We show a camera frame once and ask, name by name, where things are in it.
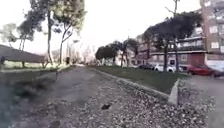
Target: balcony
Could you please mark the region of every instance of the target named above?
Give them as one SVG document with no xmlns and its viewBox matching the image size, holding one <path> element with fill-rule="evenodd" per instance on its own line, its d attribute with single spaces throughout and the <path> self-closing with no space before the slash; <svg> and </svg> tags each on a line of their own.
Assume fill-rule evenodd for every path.
<svg viewBox="0 0 224 128">
<path fill-rule="evenodd" d="M 200 45 L 200 46 L 188 46 L 188 47 L 181 47 L 181 48 L 178 48 L 178 51 L 199 51 L 199 50 L 202 50 L 204 51 L 205 50 L 205 47 L 204 45 Z M 163 50 L 152 50 L 151 51 L 152 53 L 153 52 L 163 52 Z M 169 48 L 168 49 L 168 52 L 175 52 L 174 48 Z"/>
</svg>

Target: facade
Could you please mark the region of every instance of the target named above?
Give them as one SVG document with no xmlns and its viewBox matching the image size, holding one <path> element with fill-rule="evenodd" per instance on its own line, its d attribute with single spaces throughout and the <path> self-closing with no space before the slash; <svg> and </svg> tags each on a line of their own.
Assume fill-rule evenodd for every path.
<svg viewBox="0 0 224 128">
<path fill-rule="evenodd" d="M 206 37 L 205 63 L 215 68 L 224 66 L 224 1 L 201 0 L 203 30 Z"/>
<path fill-rule="evenodd" d="M 179 65 L 186 68 L 188 65 L 204 65 L 206 46 L 205 38 L 202 34 L 202 29 L 197 28 L 191 37 L 186 38 L 177 43 L 178 47 L 178 60 Z M 168 58 L 169 65 L 176 64 L 174 46 L 170 45 L 168 48 Z M 163 51 L 157 51 L 155 48 L 150 49 L 150 59 L 151 64 L 163 63 L 164 54 Z"/>
<path fill-rule="evenodd" d="M 191 37 L 177 43 L 179 64 L 207 65 L 224 71 L 224 0 L 201 0 L 201 9 L 195 11 L 203 17 L 201 28 L 196 28 Z M 153 44 L 144 42 L 141 36 L 135 64 L 163 63 L 163 51 L 157 51 Z M 175 65 L 174 46 L 168 50 L 168 64 Z"/>
<path fill-rule="evenodd" d="M 135 64 L 144 65 L 147 63 L 163 63 L 164 54 L 163 51 L 156 50 L 153 44 L 149 45 L 143 40 L 139 40 L 138 56 L 136 57 Z M 177 43 L 179 64 L 181 67 L 187 67 L 188 65 L 203 65 L 205 63 L 205 38 L 202 28 L 196 28 L 190 38 L 186 38 Z M 175 52 L 174 46 L 170 45 L 168 48 L 168 64 L 175 65 Z"/>
</svg>

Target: sidewalk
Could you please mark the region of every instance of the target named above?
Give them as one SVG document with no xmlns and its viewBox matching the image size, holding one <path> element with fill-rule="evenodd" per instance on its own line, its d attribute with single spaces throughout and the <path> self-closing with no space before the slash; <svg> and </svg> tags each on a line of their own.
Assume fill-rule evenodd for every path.
<svg viewBox="0 0 224 128">
<path fill-rule="evenodd" d="M 210 78 L 193 76 L 188 82 L 195 87 L 205 90 L 208 95 L 214 97 L 214 110 L 209 113 L 209 128 L 224 127 L 224 80 L 223 78 Z"/>
</svg>

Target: wall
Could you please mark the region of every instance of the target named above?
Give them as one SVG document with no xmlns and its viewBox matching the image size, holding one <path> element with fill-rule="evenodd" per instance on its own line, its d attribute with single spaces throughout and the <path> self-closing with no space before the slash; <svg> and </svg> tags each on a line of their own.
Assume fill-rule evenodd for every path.
<svg viewBox="0 0 224 128">
<path fill-rule="evenodd" d="M 212 69 L 224 72 L 224 55 L 206 54 L 205 63 Z"/>
<path fill-rule="evenodd" d="M 192 53 L 188 58 L 188 64 L 191 65 L 204 65 L 205 54 L 204 53 Z"/>
</svg>

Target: grass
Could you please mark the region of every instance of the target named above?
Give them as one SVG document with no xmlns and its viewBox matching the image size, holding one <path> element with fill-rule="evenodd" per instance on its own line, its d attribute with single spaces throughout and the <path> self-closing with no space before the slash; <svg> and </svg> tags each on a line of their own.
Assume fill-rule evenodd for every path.
<svg viewBox="0 0 224 128">
<path fill-rule="evenodd" d="M 178 78 L 186 78 L 184 74 L 161 73 L 156 71 L 121 68 L 121 67 L 93 67 L 97 70 L 112 74 L 114 76 L 126 78 L 145 86 L 150 86 L 160 92 L 170 94 L 170 91 Z"/>
</svg>

